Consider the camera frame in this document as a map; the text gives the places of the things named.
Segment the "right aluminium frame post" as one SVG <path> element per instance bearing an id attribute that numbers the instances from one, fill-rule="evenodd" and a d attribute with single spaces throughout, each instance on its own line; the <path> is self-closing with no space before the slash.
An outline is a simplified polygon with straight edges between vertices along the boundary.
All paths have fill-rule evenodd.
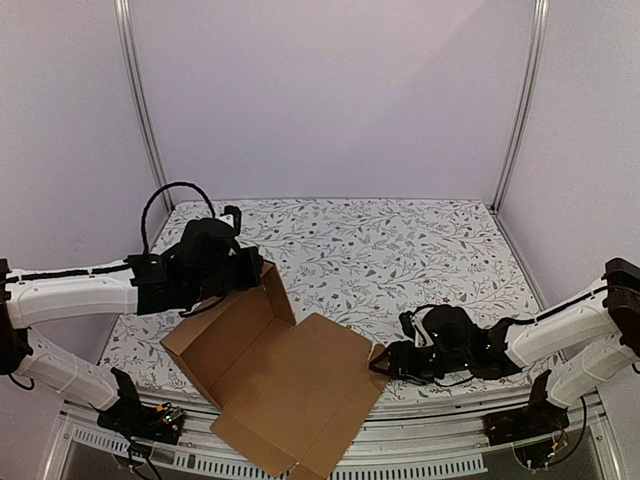
<path id="1" fill-rule="evenodd" d="M 494 191 L 490 210 L 499 215 L 506 201 L 531 111 L 548 25 L 549 0 L 534 2 L 531 35 L 524 77 L 506 153 Z"/>

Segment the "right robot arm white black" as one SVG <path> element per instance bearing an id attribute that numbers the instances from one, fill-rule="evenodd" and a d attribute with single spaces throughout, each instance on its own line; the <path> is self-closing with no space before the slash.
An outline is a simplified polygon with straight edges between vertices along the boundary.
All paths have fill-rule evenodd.
<path id="1" fill-rule="evenodd" d="M 461 307 L 426 304 L 399 317 L 406 336 L 370 363 L 371 371 L 414 384 L 436 383 L 466 370 L 498 380 L 523 372 L 569 346 L 583 350 L 541 375 L 542 397 L 523 407 L 517 427 L 537 436 L 583 394 L 639 360 L 639 268 L 614 258 L 601 278 L 530 319 L 505 317 L 482 328 Z"/>

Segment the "brown cardboard box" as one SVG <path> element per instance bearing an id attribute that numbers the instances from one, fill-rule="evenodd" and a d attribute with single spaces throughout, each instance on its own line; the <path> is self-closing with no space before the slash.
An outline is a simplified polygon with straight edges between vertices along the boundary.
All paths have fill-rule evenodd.
<path id="1" fill-rule="evenodd" d="M 388 379 L 369 339 L 317 313 L 296 321 L 275 264 L 260 286 L 182 320 L 161 344 L 220 412 L 211 430 L 271 476 L 326 479 Z"/>

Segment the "aluminium front rail base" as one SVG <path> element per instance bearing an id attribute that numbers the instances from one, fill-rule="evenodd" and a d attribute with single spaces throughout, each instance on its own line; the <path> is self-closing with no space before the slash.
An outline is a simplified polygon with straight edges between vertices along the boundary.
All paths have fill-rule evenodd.
<path id="1" fill-rule="evenodd" d="M 529 470 L 512 444 L 492 446 L 482 417 L 521 406 L 527 393 L 512 391 L 415 402 L 380 401 L 337 464 L 334 479 L 624 479 L 626 473 L 611 426 L 597 394 L 569 413 L 565 462 Z M 198 395 L 144 389 L 142 400 L 170 400 L 186 420 L 178 444 L 150 445 L 151 460 L 164 479 L 265 479 L 267 473 L 243 458 L 210 430 L 217 410 Z M 128 444 L 101 429 L 96 414 L 78 403 L 63 404 L 55 423 L 44 479 L 151 478 L 142 458 L 127 464 Z"/>

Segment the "aluminium frame post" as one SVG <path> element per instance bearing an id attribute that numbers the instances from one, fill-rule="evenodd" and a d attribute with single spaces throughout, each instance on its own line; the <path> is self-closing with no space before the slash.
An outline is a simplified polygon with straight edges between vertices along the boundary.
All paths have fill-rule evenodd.
<path id="1" fill-rule="evenodd" d="M 548 25 L 549 0 L 534 2 L 531 35 L 524 77 L 506 153 L 494 191 L 490 210 L 499 215 L 506 201 L 531 111 Z"/>
<path id="2" fill-rule="evenodd" d="M 123 55 L 127 81 L 131 91 L 135 116 L 139 125 L 140 135 L 154 185 L 157 188 L 160 188 L 167 183 L 167 175 L 162 162 L 145 94 L 144 82 L 136 48 L 131 2 L 127 0 L 115 0 L 113 4 L 119 42 Z"/>

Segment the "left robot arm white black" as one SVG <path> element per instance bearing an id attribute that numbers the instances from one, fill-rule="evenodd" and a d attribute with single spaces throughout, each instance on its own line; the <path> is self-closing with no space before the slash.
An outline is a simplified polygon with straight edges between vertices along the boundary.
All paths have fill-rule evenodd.
<path id="1" fill-rule="evenodd" d="M 187 223 L 181 239 L 160 254 L 144 250 L 95 267 L 38 272 L 1 263 L 1 372 L 28 377 L 73 396 L 111 419 L 128 434 L 148 426 L 126 374 L 89 364 L 35 329 L 53 320 L 93 315 L 138 316 L 196 306 L 261 283 L 264 259 L 243 247 L 232 215 Z"/>

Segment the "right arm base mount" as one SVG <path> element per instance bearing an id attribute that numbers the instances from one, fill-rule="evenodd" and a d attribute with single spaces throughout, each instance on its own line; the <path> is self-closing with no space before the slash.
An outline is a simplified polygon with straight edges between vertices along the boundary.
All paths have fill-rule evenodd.
<path id="1" fill-rule="evenodd" d="M 524 407 L 490 413 L 482 418 L 483 432 L 491 446 L 560 433 L 569 426 L 567 407 L 557 407 L 548 401 L 546 386 L 551 375 L 544 371 L 534 381 L 528 403 Z M 515 451 L 516 459 L 526 468 L 549 467 L 556 457 L 559 444 L 547 439 Z"/>

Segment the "left aluminium frame post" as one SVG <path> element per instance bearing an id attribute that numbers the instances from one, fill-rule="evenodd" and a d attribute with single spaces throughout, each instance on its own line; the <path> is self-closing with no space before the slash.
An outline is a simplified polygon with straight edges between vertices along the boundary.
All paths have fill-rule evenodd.
<path id="1" fill-rule="evenodd" d="M 157 188 L 160 188 L 167 183 L 167 175 L 162 162 L 145 94 L 144 82 L 136 48 L 131 2 L 127 0 L 115 0 L 113 4 L 119 42 L 123 55 L 127 81 L 131 91 L 135 116 L 139 125 L 140 135 L 154 185 Z"/>

